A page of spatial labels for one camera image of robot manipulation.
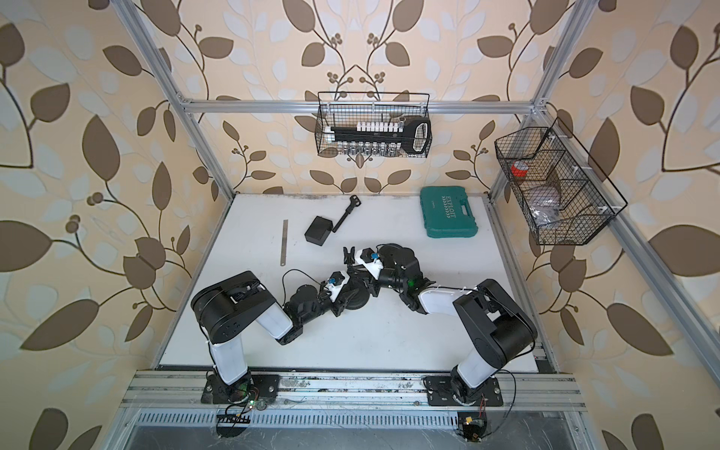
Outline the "black round base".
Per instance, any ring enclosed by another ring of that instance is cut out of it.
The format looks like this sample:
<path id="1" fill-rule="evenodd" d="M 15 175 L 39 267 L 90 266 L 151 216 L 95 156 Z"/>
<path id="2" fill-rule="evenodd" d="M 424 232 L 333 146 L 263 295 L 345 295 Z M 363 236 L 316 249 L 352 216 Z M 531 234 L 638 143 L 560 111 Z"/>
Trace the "black round base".
<path id="1" fill-rule="evenodd" d="M 369 302 L 369 294 L 362 281 L 349 281 L 341 290 L 337 301 L 349 311 L 362 309 Z"/>
<path id="2" fill-rule="evenodd" d="M 397 249 L 402 249 L 402 247 L 398 244 L 386 243 L 386 244 L 377 245 L 376 249 L 377 249 L 378 253 L 383 253 L 383 252 L 388 253 L 388 252 L 396 251 Z"/>

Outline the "black mic stand rod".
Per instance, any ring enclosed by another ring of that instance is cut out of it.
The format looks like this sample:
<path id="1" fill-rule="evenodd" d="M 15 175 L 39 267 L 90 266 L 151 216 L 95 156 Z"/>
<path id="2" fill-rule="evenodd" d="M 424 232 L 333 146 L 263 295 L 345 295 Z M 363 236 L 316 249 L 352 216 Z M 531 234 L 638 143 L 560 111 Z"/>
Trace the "black mic stand rod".
<path id="1" fill-rule="evenodd" d="M 349 275 L 349 281 L 362 281 L 360 270 L 363 268 L 361 264 L 356 263 L 356 248 L 343 248 L 343 262 L 346 264 L 346 273 Z"/>

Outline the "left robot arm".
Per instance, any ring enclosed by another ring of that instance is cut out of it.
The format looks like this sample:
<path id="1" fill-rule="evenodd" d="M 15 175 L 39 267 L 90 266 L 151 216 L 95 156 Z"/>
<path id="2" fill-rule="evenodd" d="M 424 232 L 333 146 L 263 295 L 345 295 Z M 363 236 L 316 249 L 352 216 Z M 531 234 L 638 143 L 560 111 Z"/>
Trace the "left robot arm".
<path id="1" fill-rule="evenodd" d="M 304 326 L 330 312 L 363 308 L 371 293 L 364 281 L 335 272 L 314 286 L 305 284 L 284 303 L 268 291 L 251 271 L 202 289 L 190 306 L 208 346 L 219 380 L 234 386 L 249 377 L 241 334 L 260 324 L 272 339 L 288 345 L 299 338 Z"/>

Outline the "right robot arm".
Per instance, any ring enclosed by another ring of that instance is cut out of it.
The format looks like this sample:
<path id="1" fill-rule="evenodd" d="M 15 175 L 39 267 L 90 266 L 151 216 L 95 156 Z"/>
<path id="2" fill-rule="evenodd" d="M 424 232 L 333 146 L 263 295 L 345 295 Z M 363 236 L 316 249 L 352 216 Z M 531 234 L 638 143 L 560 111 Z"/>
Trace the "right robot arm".
<path id="1" fill-rule="evenodd" d="M 459 318 L 472 343 L 472 352 L 451 370 L 459 396 L 476 392 L 536 346 L 536 326 L 494 279 L 472 288 L 437 286 L 424 276 L 414 251 L 398 244 L 353 250 L 345 260 L 347 266 L 365 273 L 363 283 L 372 296 L 390 289 L 410 311 Z"/>

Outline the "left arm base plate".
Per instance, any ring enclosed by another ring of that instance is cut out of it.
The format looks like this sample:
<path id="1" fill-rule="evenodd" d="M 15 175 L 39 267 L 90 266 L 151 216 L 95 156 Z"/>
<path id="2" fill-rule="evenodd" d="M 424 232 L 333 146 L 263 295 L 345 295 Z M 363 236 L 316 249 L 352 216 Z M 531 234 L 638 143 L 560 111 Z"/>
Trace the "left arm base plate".
<path id="1" fill-rule="evenodd" d="M 279 375 L 247 373 L 233 384 L 225 384 L 217 373 L 207 373 L 201 403 L 231 404 L 260 401 L 262 404 L 271 404 L 278 396 L 280 380 Z"/>

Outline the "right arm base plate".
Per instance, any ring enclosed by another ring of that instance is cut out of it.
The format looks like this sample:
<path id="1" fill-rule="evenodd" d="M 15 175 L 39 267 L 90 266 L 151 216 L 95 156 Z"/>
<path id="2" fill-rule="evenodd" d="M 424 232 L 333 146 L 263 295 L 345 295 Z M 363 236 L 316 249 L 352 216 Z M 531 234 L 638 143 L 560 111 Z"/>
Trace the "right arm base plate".
<path id="1" fill-rule="evenodd" d="M 432 407 L 479 408 L 481 402 L 487 407 L 504 405 L 502 391 L 494 378 L 489 378 L 478 387 L 466 385 L 459 376 L 434 375 L 422 379 L 427 393 L 427 403 Z"/>

